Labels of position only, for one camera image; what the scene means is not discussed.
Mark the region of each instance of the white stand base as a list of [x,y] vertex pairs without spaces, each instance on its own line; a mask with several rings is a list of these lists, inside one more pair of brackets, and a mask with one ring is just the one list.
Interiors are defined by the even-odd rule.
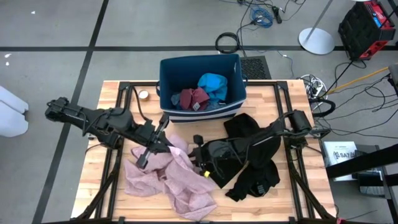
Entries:
[[333,37],[324,30],[315,28],[310,38],[306,40],[311,29],[312,28],[304,29],[298,36],[298,41],[301,46],[305,50],[317,55],[325,55],[332,52],[335,48],[335,41]]

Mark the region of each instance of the dark red cloth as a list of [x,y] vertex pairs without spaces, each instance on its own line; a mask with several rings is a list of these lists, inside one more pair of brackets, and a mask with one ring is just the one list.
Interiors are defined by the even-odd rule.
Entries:
[[180,106],[183,110],[195,110],[195,104],[199,104],[200,107],[197,110],[204,110],[207,107],[207,101],[209,96],[202,88],[186,89],[181,91],[180,95]]

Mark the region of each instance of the label on box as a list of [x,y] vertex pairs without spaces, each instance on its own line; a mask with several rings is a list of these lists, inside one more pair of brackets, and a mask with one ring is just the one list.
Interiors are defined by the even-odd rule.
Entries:
[[196,102],[196,103],[192,106],[192,109],[193,109],[194,111],[199,110],[199,108],[200,108],[200,104],[199,104],[198,102]]

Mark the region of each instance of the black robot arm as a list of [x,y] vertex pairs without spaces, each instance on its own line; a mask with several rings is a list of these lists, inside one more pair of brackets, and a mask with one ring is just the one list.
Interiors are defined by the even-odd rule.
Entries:
[[105,147],[117,148],[121,137],[134,141],[147,150],[137,161],[137,166],[145,168],[150,153],[170,152],[171,143],[165,137],[164,129],[169,117],[163,115],[155,129],[152,120],[137,124],[127,108],[91,110],[78,105],[71,105],[65,97],[47,103],[45,117],[51,121],[70,123],[86,133],[93,134]]

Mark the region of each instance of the pink towel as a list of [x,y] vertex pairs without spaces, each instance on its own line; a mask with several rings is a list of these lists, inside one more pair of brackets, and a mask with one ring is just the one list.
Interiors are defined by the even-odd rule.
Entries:
[[[171,153],[151,154],[145,170],[130,161],[124,163],[125,193],[146,197],[163,192],[181,217],[199,221],[217,207],[210,195],[216,184],[193,171],[187,156],[188,144],[183,139],[173,135],[169,141],[175,146],[170,147]],[[131,150],[136,157],[144,151],[144,147]]]

